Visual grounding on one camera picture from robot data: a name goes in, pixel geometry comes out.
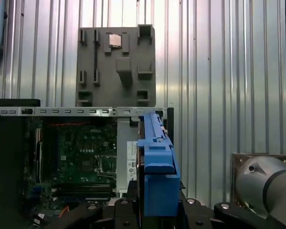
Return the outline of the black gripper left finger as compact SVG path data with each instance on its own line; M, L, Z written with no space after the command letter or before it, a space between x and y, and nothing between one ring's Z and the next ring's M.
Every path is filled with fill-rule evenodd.
M136 203L128 198L102 207L84 203L51 223L52 229L139 229Z

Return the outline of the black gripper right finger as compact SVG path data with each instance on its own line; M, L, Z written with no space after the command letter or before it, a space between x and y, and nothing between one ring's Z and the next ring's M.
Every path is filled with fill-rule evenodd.
M198 200L187 198L178 204L179 229L286 229L272 215L263 218L234 203L220 202L214 208L202 205Z

